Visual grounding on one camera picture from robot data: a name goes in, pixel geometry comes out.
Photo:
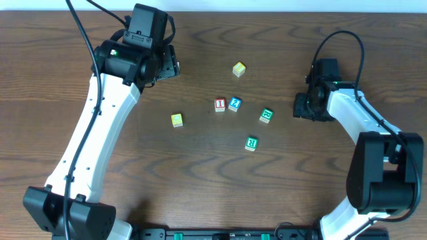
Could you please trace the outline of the red letter I block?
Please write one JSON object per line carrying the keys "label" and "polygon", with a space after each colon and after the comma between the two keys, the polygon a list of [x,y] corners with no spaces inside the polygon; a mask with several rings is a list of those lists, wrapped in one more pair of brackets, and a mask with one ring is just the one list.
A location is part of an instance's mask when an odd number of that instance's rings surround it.
{"label": "red letter I block", "polygon": [[226,110],[226,100],[225,99],[215,99],[214,100],[215,112],[223,112]]}

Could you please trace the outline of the blue number 2 block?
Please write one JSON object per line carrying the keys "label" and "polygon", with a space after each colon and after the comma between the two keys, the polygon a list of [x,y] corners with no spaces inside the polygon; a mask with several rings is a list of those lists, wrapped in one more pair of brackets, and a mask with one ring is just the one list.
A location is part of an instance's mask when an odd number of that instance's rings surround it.
{"label": "blue number 2 block", "polygon": [[229,101],[228,109],[237,112],[242,104],[242,100],[237,97],[232,97]]}

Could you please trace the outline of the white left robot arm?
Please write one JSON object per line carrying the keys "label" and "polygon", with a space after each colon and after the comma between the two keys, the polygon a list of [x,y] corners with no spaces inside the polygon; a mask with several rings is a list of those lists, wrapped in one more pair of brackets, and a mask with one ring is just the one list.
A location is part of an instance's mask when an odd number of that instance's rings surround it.
{"label": "white left robot arm", "polygon": [[106,40],[71,140],[43,187],[28,187],[23,205],[53,239],[133,239],[135,229],[101,203],[107,166],[142,91],[179,74],[172,45],[159,48]]}

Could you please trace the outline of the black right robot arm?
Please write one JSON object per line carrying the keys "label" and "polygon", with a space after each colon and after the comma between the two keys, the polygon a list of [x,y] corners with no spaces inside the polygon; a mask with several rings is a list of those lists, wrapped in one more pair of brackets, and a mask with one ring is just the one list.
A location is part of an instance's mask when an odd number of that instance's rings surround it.
{"label": "black right robot arm", "polygon": [[307,92],[296,94],[294,117],[336,120],[355,143],[346,197],[306,239],[355,239],[379,221],[400,222],[413,214],[421,198],[423,139],[382,118],[357,83],[311,80]]}

